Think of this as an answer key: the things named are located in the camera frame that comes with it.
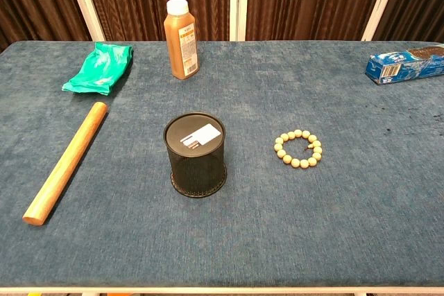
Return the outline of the black mesh pen holder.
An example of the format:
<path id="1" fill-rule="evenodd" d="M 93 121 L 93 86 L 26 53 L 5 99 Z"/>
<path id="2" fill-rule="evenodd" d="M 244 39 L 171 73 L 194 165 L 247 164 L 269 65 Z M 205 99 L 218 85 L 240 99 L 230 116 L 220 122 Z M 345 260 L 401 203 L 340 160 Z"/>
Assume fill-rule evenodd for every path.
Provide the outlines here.
<path id="1" fill-rule="evenodd" d="M 216 193 L 225 183 L 225 126 L 215 116 L 188 112 L 172 119 L 163 133 L 174 189 L 190 198 Z"/>

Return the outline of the brown juice bottle white cap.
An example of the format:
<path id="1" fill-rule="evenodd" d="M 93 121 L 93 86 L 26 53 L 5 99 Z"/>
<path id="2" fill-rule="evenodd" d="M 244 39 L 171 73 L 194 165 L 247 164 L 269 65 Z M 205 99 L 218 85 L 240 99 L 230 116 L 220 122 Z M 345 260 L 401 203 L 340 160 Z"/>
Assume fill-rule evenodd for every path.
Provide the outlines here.
<path id="1" fill-rule="evenodd" d="M 172 74 L 185 80 L 199 70 L 195 18 L 187 0 L 168 0 L 166 10 L 164 29 Z"/>

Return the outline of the blue felt table cover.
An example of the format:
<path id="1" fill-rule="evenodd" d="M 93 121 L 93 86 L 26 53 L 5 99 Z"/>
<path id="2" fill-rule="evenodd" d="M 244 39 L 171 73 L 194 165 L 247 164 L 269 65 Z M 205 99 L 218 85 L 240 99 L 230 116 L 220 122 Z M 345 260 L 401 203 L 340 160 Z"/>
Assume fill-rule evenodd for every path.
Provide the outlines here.
<path id="1" fill-rule="evenodd" d="M 422 42 L 200 42 L 171 75 L 133 42 L 109 96 L 62 85 L 91 42 L 0 53 L 0 287 L 444 286 L 444 76 L 376 85 L 374 53 Z M 22 216 L 93 104 L 108 111 L 41 226 Z M 190 198 L 163 133 L 225 126 L 227 177 Z"/>

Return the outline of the green snack packet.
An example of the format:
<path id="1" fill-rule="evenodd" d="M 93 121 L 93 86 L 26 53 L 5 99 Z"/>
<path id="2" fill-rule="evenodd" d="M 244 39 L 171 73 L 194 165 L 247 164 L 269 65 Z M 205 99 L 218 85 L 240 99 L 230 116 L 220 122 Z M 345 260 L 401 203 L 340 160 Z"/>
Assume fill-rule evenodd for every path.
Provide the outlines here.
<path id="1" fill-rule="evenodd" d="M 108 96 L 125 74 L 132 59 L 131 45 L 96 42 L 94 50 L 85 58 L 80 71 L 63 84 L 62 91 Z"/>

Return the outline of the wooden rolling pin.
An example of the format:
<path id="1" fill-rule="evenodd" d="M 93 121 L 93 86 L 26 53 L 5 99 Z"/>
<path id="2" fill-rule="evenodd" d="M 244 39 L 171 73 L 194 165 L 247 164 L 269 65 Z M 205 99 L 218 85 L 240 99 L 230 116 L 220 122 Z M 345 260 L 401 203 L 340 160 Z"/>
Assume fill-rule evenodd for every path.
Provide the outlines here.
<path id="1" fill-rule="evenodd" d="M 25 223 L 36 226 L 44 224 L 96 134 L 107 111 L 108 107 L 105 103 L 96 102 L 93 104 L 61 158 L 22 216 L 22 220 Z"/>

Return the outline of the blue cookie box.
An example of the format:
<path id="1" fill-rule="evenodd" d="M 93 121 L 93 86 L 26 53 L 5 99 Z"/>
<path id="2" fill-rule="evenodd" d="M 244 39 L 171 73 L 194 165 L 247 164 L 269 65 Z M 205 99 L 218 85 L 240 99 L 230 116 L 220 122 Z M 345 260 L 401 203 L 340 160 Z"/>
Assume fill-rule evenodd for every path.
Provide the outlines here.
<path id="1" fill-rule="evenodd" d="M 378 85 L 444 75 L 444 44 L 371 55 L 365 74 Z"/>

